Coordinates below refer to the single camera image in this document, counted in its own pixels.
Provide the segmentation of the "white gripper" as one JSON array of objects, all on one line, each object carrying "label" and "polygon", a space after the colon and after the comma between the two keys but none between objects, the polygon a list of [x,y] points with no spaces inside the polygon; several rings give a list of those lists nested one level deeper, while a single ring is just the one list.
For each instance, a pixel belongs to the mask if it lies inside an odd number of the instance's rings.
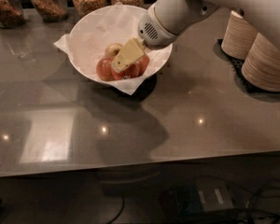
[{"label": "white gripper", "polygon": [[162,49],[177,39],[175,21],[156,4],[150,6],[140,18],[138,34],[141,38],[130,38],[114,58],[111,66],[117,73],[141,59],[146,54],[146,45],[150,49]]}]

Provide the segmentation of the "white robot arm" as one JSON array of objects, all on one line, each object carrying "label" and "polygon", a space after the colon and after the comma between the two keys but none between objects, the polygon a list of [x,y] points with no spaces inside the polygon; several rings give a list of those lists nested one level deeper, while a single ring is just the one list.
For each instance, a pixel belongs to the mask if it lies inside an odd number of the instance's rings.
[{"label": "white robot arm", "polygon": [[145,55],[146,49],[163,49],[192,24],[206,19],[219,7],[234,10],[280,49],[280,0],[157,0],[138,22],[131,38],[112,62],[117,72]]}]

